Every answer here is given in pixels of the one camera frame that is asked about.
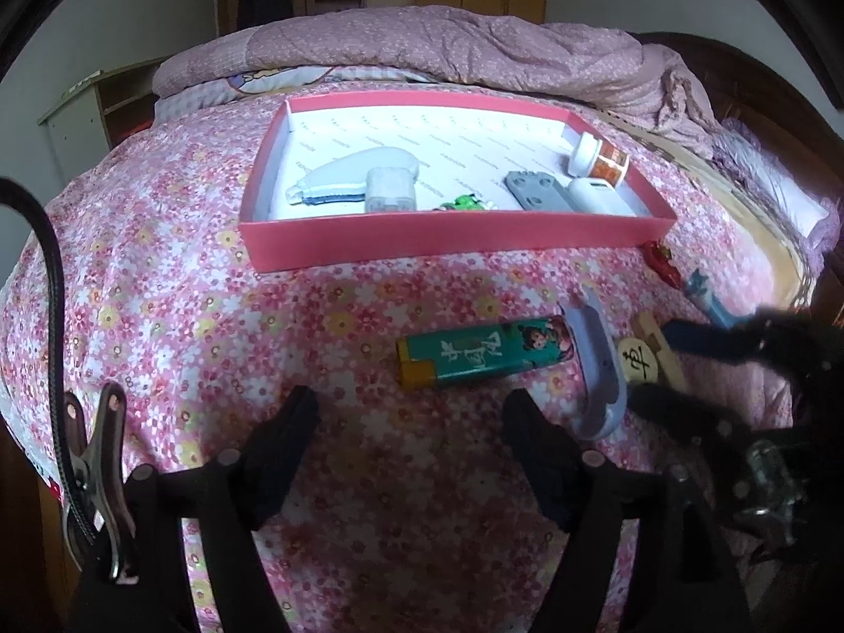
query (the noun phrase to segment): floral bedsheet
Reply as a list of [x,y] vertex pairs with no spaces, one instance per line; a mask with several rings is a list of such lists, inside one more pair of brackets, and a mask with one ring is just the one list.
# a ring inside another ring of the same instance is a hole
[[[300,91],[307,92],[326,87]],[[256,535],[291,629],[525,630],[565,536],[539,514],[501,441],[501,404],[512,388],[526,387],[549,418],[564,422],[583,393],[577,361],[475,387],[405,393],[396,338],[551,314],[585,287],[602,300],[618,338],[640,310],[660,321],[702,315],[638,250],[449,255],[256,275],[237,213],[283,101],[244,100],[137,134],[49,205],[68,288],[66,386],[92,421],[103,381],[123,384],[126,469],[153,463],[162,471],[237,446],[293,385],[310,386],[322,423],[282,513]],[[575,109],[630,151],[677,211],[667,243],[684,275],[701,267],[734,313],[770,300],[765,255],[702,187],[588,109]],[[0,407],[50,482],[45,271],[32,238],[0,301]],[[756,425],[790,424],[788,390],[758,367],[686,365],[700,395]],[[681,461],[706,481],[701,460],[629,413],[598,447],[630,468]],[[617,626],[634,549],[635,530],[626,526],[606,630]],[[200,619],[215,630],[193,528],[187,556]]]

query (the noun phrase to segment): green lighter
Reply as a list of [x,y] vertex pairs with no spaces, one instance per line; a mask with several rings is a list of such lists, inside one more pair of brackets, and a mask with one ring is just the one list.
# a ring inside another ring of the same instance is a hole
[[506,376],[575,353],[561,315],[409,335],[396,348],[405,390]]

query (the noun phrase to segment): wooden headboard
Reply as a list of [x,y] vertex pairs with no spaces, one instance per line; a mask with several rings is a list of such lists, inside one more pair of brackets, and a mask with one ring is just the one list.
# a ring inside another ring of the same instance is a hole
[[[720,121],[736,117],[778,156],[807,192],[844,203],[844,140],[809,100],[761,61],[731,45],[688,33],[632,33],[665,45],[701,80]],[[826,258],[812,302],[819,318],[844,318],[844,245]]]

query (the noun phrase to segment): black cable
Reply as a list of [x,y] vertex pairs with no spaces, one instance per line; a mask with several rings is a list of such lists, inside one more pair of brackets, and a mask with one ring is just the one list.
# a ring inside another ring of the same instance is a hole
[[47,391],[50,400],[50,425],[53,436],[53,452],[58,466],[58,477],[73,519],[88,545],[94,544],[94,532],[84,512],[82,491],[77,486],[70,461],[70,449],[66,437],[64,406],[64,269],[62,252],[58,246],[56,231],[41,203],[22,185],[0,177],[0,204],[14,209],[24,217],[44,253],[47,269]]

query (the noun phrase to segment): bed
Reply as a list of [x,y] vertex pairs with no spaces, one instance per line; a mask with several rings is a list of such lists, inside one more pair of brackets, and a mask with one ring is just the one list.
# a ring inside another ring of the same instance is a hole
[[[844,140],[782,76],[741,50],[689,33],[636,33],[643,44],[678,51],[701,80],[719,121],[735,118],[750,127],[782,161],[799,185],[835,202],[844,197]],[[840,323],[844,310],[844,247],[824,256],[812,294],[813,316]]]
[[[364,49],[361,40],[372,39],[377,44]],[[583,395],[578,367],[406,393],[396,378],[396,338],[550,314],[583,289],[602,301],[615,338],[630,334],[642,310],[659,321],[703,316],[637,249],[256,274],[238,210],[273,116],[291,97],[397,84],[517,94],[577,112],[628,151],[676,211],[665,243],[682,275],[701,268],[736,314],[809,305],[814,279],[799,244],[706,161],[708,131],[718,126],[677,54],[588,26],[534,26],[447,7],[359,9],[235,33],[166,62],[155,79],[155,126],[48,206],[68,287],[66,386],[91,421],[103,381],[123,384],[125,468],[153,463],[162,471],[237,446],[291,387],[310,386],[322,424],[281,515],[256,535],[291,628],[526,630],[565,538],[539,514],[501,442],[501,404],[526,387],[549,418],[565,423]],[[44,270],[32,239],[0,304],[0,411],[58,491]],[[790,425],[790,394],[778,377],[705,360],[686,360],[685,368],[696,393],[754,425]],[[685,463],[707,484],[697,456],[632,414],[598,448],[628,468]],[[622,536],[605,630],[623,607],[635,532],[626,526]],[[752,547],[733,540],[737,555]],[[215,630],[191,524],[186,556],[201,624]]]

